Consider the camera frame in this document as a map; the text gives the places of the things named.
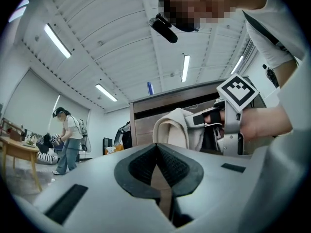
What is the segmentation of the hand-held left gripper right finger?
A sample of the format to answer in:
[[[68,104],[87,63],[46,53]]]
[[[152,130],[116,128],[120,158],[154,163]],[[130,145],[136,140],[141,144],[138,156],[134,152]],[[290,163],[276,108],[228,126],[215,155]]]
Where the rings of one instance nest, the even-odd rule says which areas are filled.
[[[258,178],[258,152],[228,157],[158,144],[172,188],[172,221],[157,233],[240,233],[242,212]]]

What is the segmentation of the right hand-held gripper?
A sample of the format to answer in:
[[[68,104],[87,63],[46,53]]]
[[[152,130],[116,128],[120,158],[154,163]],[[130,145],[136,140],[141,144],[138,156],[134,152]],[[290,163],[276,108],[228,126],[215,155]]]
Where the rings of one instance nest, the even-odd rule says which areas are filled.
[[[188,128],[199,129],[209,126],[221,126],[222,124],[208,125],[205,117],[212,111],[224,110],[224,135],[217,140],[218,146],[224,156],[242,156],[244,136],[240,131],[243,109],[247,107],[259,94],[245,78],[233,74],[217,87],[220,97],[216,99],[214,106],[198,113],[185,117]]]

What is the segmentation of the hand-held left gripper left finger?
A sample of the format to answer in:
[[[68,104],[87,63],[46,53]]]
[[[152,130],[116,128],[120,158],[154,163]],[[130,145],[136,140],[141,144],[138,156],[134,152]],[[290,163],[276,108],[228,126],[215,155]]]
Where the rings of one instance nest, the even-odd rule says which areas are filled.
[[[170,222],[155,200],[139,199],[124,191],[114,178],[115,165],[142,150],[134,147],[93,158],[56,179],[35,199],[40,212],[47,210],[74,184],[87,191],[63,224],[74,233],[169,233]]]

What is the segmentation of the white terry cloth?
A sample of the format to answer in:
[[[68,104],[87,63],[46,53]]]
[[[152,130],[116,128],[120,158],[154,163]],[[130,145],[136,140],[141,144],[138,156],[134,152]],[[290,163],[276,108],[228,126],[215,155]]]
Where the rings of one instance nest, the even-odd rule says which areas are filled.
[[[204,139],[204,128],[189,128],[185,118],[191,115],[193,115],[192,112],[176,108],[160,118],[154,125],[153,142],[200,151]]]

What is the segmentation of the person's right forearm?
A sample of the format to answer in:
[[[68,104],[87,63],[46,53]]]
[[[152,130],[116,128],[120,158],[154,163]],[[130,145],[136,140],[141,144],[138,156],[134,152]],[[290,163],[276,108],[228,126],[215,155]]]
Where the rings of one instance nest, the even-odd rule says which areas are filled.
[[[284,108],[249,108],[242,114],[241,133],[246,141],[259,137],[278,136],[293,129]]]

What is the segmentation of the person's right hand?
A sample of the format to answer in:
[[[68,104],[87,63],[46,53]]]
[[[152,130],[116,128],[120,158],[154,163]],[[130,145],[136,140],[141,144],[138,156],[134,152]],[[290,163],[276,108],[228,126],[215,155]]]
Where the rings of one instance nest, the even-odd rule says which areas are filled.
[[[225,122],[225,111],[219,110],[212,111],[205,117],[204,120],[205,123],[208,125],[223,124]]]

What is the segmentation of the orange sofa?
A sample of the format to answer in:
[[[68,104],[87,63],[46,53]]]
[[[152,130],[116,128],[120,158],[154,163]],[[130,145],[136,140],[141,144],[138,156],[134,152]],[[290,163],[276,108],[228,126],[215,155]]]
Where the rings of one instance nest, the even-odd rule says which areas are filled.
[[[118,151],[122,151],[122,150],[124,150],[123,145],[122,144],[118,144],[116,146],[105,148],[104,154],[108,155],[108,154],[112,154],[112,153],[115,153],[115,152],[118,152]]]

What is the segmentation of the long ceiling light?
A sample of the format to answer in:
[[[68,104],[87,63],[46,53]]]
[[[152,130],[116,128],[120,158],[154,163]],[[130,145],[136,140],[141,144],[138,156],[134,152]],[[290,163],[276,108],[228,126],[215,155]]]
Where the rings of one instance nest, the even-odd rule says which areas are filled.
[[[230,74],[234,74],[234,73],[235,73],[235,71],[236,71],[237,68],[239,67],[240,63],[242,62],[243,58],[244,58],[244,56],[241,56],[241,57],[238,59],[237,63],[235,64],[235,66],[234,66],[234,68],[232,69],[232,71],[231,71]]]
[[[112,94],[110,94],[102,85],[96,84],[95,87],[96,87],[101,93],[103,93],[106,97],[108,97],[110,100],[112,100],[113,102],[117,102],[117,101],[118,101],[118,100],[117,100]]]
[[[63,44],[60,38],[56,35],[54,30],[51,28],[49,24],[44,26],[44,31],[50,40],[56,45],[56,47],[62,52],[65,58],[69,59],[71,57],[71,53],[68,48]]]
[[[182,71],[182,78],[181,78],[182,83],[184,83],[187,79],[189,64],[190,64],[190,56],[184,55],[183,71]]]

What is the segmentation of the black white striped fabric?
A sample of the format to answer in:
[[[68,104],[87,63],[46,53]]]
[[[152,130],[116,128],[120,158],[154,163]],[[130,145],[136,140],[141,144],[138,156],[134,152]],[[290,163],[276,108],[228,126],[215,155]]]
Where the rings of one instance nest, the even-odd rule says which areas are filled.
[[[55,153],[42,153],[39,152],[37,154],[37,163],[43,165],[55,165],[57,164],[58,157]]]

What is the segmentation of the black grey backpack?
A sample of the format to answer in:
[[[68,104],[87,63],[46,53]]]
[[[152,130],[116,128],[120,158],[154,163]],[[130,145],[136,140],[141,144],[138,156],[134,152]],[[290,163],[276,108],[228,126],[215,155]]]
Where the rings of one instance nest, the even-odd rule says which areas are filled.
[[[119,144],[122,144],[124,149],[133,147],[130,121],[128,121],[124,126],[120,127],[116,133],[114,146]]]

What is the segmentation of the light wooden coffee table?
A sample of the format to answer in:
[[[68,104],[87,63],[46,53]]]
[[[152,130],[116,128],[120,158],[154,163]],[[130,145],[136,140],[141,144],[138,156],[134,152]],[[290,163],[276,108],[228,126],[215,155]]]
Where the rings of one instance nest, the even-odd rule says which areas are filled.
[[[2,166],[1,166],[1,177],[6,181],[6,156],[13,157],[13,168],[15,168],[15,159],[21,159],[30,161],[33,171],[33,177],[37,189],[41,192],[42,187],[38,179],[35,164],[37,162],[37,153],[39,152],[38,147],[26,146],[22,142],[15,141],[8,136],[0,136],[0,142],[2,143]]]

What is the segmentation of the small brown box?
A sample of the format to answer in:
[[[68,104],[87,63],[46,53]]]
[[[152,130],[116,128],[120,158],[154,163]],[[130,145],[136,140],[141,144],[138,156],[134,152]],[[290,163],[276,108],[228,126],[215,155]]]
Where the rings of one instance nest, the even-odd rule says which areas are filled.
[[[15,140],[17,142],[21,142],[24,140],[25,138],[25,135],[24,135],[24,132],[22,133],[19,133],[18,131],[15,131],[15,130],[11,130],[10,131],[10,139],[12,140]]]

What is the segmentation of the person's white shirt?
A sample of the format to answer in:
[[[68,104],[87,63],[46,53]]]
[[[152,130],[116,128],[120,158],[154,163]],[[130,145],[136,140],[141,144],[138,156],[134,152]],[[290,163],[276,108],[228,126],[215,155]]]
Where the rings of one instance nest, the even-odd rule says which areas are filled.
[[[244,13],[249,36],[269,67],[274,69],[294,58],[304,59],[308,42],[282,0],[266,0],[263,8]]]

